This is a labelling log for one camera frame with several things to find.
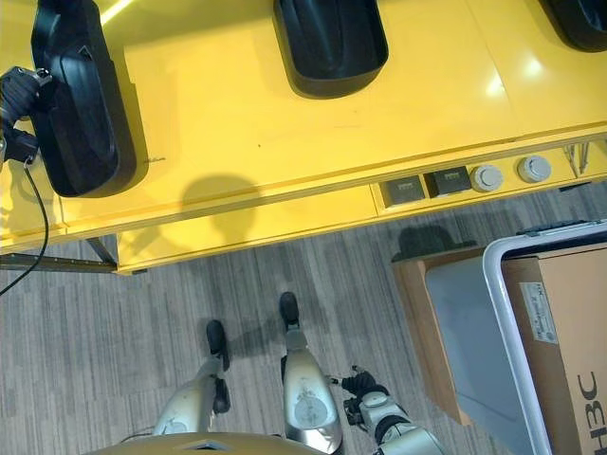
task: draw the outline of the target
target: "cardboard box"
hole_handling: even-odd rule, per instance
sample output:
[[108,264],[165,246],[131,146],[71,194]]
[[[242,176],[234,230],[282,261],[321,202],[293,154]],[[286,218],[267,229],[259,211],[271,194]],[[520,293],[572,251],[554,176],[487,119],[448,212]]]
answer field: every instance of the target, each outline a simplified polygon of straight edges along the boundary
[[555,455],[607,455],[607,248],[503,262]]
[[426,271],[483,254],[482,248],[467,248],[393,263],[400,300],[414,342],[417,361],[430,399],[460,425],[471,425],[457,403],[453,376],[438,319],[426,288]]

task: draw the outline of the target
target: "robot leg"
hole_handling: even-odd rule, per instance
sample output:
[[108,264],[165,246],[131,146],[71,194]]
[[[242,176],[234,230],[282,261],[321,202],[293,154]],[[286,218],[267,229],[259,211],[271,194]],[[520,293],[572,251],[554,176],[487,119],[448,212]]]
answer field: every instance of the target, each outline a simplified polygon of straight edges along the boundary
[[307,348],[295,295],[287,292],[281,296],[280,311],[286,328],[282,360],[286,437],[335,453],[342,441],[340,415],[326,377]]
[[212,414],[230,409],[230,395],[224,379],[230,357],[221,322],[213,320],[207,325],[207,339],[211,355],[196,378],[173,394],[156,424],[154,435],[207,432]]

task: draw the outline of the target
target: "black foot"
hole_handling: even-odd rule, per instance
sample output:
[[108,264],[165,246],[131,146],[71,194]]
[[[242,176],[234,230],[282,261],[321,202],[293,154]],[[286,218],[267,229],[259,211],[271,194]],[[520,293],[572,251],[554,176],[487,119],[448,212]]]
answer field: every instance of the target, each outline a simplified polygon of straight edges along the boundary
[[281,358],[281,379],[285,383],[286,355]]
[[279,301],[281,317],[285,328],[300,326],[300,310],[297,307],[297,298],[292,292],[285,292]]
[[228,339],[224,326],[218,320],[212,320],[207,324],[207,341],[211,349],[211,355],[220,355],[224,361],[224,372],[230,367],[230,354],[228,353]]
[[212,403],[215,414],[225,414],[230,410],[230,392],[224,379],[215,381],[215,401]]

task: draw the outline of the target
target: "yellow table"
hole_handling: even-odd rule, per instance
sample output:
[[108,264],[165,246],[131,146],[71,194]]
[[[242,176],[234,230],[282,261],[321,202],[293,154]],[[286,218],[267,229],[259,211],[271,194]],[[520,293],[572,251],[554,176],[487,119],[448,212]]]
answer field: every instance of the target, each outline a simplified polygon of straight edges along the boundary
[[[114,1],[98,4],[117,11]],[[536,187],[511,173],[508,190],[482,200],[607,175],[598,141],[607,137],[607,54],[563,44],[537,0],[379,0],[389,62],[369,87],[338,100],[304,99],[289,87],[272,0],[119,4],[104,32],[138,182],[107,198],[63,199],[36,172],[51,241],[125,231],[123,271],[479,200],[469,192],[382,206],[377,182],[454,165],[553,150],[553,167],[569,172]],[[0,70],[29,65],[35,2],[0,8]],[[557,149],[585,140],[596,141],[594,168],[577,179]],[[35,245],[42,223],[21,172],[10,167],[0,185],[2,251]],[[213,227],[246,226],[253,213],[256,224],[238,235]],[[279,216],[293,218],[277,226]],[[165,246],[155,250],[150,239],[160,232]],[[183,240],[187,232],[211,240]]]

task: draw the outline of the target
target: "black tray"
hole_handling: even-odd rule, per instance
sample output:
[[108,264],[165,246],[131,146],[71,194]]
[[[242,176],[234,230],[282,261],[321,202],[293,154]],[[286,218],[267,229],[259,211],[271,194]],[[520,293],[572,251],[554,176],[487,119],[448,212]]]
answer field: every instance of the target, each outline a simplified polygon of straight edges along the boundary
[[563,40],[580,50],[607,50],[607,0],[542,0]]
[[388,60],[377,0],[275,0],[274,9],[287,75],[301,95],[356,92]]
[[136,156],[97,5],[39,0],[31,46],[36,67],[55,81],[31,116],[53,189],[61,196],[122,190]]

